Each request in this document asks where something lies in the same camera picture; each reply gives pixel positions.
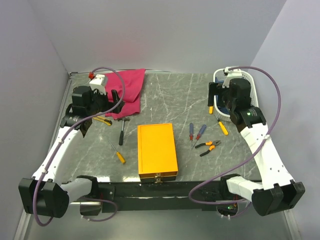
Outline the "yellow utility knife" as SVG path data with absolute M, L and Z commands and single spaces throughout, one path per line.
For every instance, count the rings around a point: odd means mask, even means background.
M 106 119 L 106 118 L 101 117 L 101 116 L 96 116 L 96 117 L 93 117 L 92 119 L 96 120 L 96 121 L 99 121 L 99 122 L 102 122 L 102 123 L 106 124 L 107 126 L 111 126 L 113 124 L 113 122 L 111 120 Z

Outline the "blue screwdriver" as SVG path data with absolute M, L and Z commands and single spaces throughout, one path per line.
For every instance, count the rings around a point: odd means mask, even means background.
M 191 122 L 189 124 L 189 140 L 190 140 L 190 148 L 192 149 L 193 145 L 193 138 L 194 138 L 194 124 Z
M 201 126 L 200 130 L 198 131 L 198 134 L 196 135 L 195 142 L 193 143 L 193 145 L 192 145 L 191 148 L 193 148 L 193 147 L 196 145 L 197 141 L 201 138 L 201 136 L 202 136 L 203 133 L 205 132 L 206 128 L 207 128 L 207 125 L 206 125 L 206 124 L 203 124 L 203 125 Z

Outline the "yellow screwdriver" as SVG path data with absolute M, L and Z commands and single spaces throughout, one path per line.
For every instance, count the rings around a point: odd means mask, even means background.
M 110 143 L 111 147 L 114 149 L 118 159 L 120 160 L 120 162 L 122 164 L 125 164 L 126 163 L 126 160 L 125 158 L 122 156 L 122 154 L 115 148 L 115 146 L 112 144 L 112 142 L 110 140 L 108 140 L 108 142 Z
M 219 124 L 219 126 L 220 126 L 220 129 L 221 129 L 221 131 L 223 132 L 223 134 L 224 134 L 225 136 L 228 136 L 228 135 L 229 135 L 229 132 L 228 132 L 228 130 L 226 129 L 226 127 L 225 127 L 225 125 L 223 124 L 223 122 L 220 120 L 220 118 L 219 118 L 217 115 L 215 115 L 215 117 L 216 117 L 216 119 L 217 119 L 217 122 L 218 122 L 218 124 Z
M 210 106 L 210 107 L 209 107 L 209 114 L 212 115 L 212 114 L 213 114 L 213 111 L 214 111 L 214 107 L 213 107 L 213 106 Z

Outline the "orange drawer toolbox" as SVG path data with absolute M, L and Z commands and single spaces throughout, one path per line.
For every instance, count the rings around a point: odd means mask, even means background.
M 137 158 L 142 183 L 174 181 L 179 169 L 173 124 L 138 125 Z

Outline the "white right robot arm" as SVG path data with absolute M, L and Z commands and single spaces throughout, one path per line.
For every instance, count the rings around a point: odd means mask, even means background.
M 227 108 L 230 120 L 235 124 L 258 167 L 261 183 L 244 179 L 238 174 L 229 174 L 220 179 L 219 195 L 228 200 L 238 195 L 252 202 L 260 216 L 292 209 L 305 193 L 302 182 L 296 182 L 287 171 L 268 135 L 268 125 L 260 108 L 252 104 L 251 84 L 243 78 L 234 78 L 229 86 L 211 82 L 208 105 L 215 97 Z

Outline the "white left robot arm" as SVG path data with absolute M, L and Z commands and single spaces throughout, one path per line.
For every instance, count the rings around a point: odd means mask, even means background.
M 67 184 L 62 183 L 62 170 L 74 153 L 75 147 L 83 139 L 92 119 L 106 113 L 119 113 L 124 106 L 123 96 L 111 90 L 112 101 L 105 92 L 90 86 L 75 87 L 71 103 L 62 118 L 57 138 L 45 160 L 31 178 L 22 178 L 18 190 L 26 213 L 32 214 L 36 222 L 44 227 L 40 216 L 50 220 L 61 218 L 70 203 L 85 198 L 100 201 L 102 194 L 96 177 L 80 175 Z

